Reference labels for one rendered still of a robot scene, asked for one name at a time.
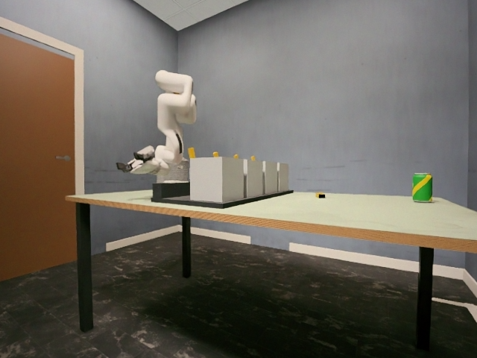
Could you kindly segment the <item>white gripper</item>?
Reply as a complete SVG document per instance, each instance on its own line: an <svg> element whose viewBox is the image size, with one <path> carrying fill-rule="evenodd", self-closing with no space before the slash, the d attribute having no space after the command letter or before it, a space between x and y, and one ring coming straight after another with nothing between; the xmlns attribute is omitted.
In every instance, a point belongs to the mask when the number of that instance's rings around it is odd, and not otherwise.
<svg viewBox="0 0 477 358"><path fill-rule="evenodd" d="M155 156L154 153L140 154L134 151L133 155L135 159L131 160L129 163L123 164L120 162L116 162L117 168L121 169L124 173L130 172L130 173L136 173L136 174L144 174L144 173L151 174L157 170L158 162L154 158ZM126 169L125 166L128 166L128 169Z"/></svg>

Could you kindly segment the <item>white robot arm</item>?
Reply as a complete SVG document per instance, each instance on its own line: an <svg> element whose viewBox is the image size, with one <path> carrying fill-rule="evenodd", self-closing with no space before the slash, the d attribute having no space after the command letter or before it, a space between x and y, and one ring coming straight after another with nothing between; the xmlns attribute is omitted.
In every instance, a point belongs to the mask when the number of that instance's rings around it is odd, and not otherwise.
<svg viewBox="0 0 477 358"><path fill-rule="evenodd" d="M183 129L179 123L195 123L196 98L192 95L193 80L188 75L162 70L156 74L156 81L166 91L158 98L158 128L167 137L166 146L156 149L158 166L151 174L166 176L171 171L169 163L179 164L183 160Z"/></svg>

